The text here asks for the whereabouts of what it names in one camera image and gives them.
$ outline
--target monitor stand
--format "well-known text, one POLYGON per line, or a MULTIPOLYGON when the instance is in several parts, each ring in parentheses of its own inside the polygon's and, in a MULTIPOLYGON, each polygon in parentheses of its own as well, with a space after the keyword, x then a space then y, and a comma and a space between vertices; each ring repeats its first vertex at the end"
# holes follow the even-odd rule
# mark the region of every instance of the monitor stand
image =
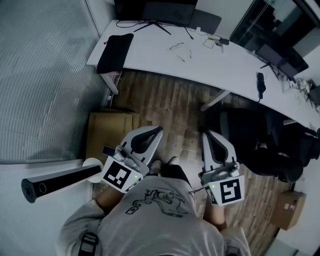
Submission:
POLYGON ((265 65, 263 65, 262 67, 260 67, 260 69, 263 69, 263 68, 268 67, 268 66, 269 66, 269 67, 271 68, 271 70, 273 71, 273 73, 274 73, 274 75, 275 75, 276 79, 278 79, 278 81, 280 81, 280 80, 279 80, 278 75, 276 74, 275 69, 272 67, 272 65, 271 65, 271 63, 270 63, 270 62, 268 62, 268 63, 266 63, 265 65))
POLYGON ((137 32, 138 30, 142 30, 142 29, 144 29, 144 28, 146 28, 146 27, 149 27, 149 26, 151 26, 151 25, 156 25, 157 27, 159 27, 160 29, 162 29, 163 31, 165 31, 165 32, 167 32, 169 35, 171 35, 166 29, 164 29, 163 26, 161 26, 161 25, 160 25, 158 22, 156 22, 156 21, 150 21, 147 25, 138 28, 138 29, 135 30, 134 32, 137 32))

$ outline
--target wooden floor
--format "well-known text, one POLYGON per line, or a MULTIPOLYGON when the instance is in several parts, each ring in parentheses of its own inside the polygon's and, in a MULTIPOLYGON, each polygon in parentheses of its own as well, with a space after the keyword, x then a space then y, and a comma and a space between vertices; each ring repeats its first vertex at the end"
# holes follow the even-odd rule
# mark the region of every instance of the wooden floor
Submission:
MULTIPOLYGON (((176 77, 144 71, 125 70, 118 82, 119 94, 113 107, 128 108, 140 114, 140 126, 162 126, 164 130, 158 149, 163 161, 179 157, 180 165, 192 187, 201 187, 198 173, 203 167, 199 127, 202 125, 201 105, 219 89, 176 77)), ((230 94, 224 99, 234 107, 247 107, 248 99, 230 94)), ((258 176, 241 166, 245 175, 245 201, 226 208, 229 226, 242 227, 253 256, 263 255, 277 230, 269 219, 280 192, 286 183, 273 177, 258 176)), ((197 215, 201 216, 205 192, 196 194, 197 215)))

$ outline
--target black chair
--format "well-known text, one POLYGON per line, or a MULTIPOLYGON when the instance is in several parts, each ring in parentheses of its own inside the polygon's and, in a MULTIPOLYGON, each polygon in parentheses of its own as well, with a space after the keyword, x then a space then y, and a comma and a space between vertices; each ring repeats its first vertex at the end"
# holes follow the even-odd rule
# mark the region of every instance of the black chair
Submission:
POLYGON ((302 161, 294 157, 293 153, 288 155, 281 152, 287 138, 279 113, 271 109, 256 112, 241 108, 221 108, 212 118, 215 121, 211 122, 209 128, 233 144, 237 159, 253 173, 275 176, 287 183, 294 183, 301 177, 302 161))

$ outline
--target glass wall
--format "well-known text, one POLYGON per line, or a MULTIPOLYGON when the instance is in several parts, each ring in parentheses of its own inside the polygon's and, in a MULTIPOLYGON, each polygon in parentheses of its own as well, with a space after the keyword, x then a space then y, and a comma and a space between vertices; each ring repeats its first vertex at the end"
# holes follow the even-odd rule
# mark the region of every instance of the glass wall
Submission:
POLYGON ((293 0, 255 0, 230 40, 249 51, 265 43, 293 47, 316 27, 305 5, 293 0))
POLYGON ((106 85, 85 0, 0 0, 0 163, 82 156, 106 85))

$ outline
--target shoe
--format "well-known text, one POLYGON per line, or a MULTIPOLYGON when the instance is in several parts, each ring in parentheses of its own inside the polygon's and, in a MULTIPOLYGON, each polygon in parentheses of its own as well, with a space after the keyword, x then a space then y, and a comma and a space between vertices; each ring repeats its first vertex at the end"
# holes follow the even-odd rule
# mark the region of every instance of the shoe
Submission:
POLYGON ((155 160, 150 166, 149 174, 150 175, 159 174, 161 170, 161 165, 162 163, 160 160, 155 160))
POLYGON ((171 157, 171 159, 169 160, 169 162, 167 163, 168 166, 172 166, 172 165, 179 165, 179 158, 176 156, 171 157))

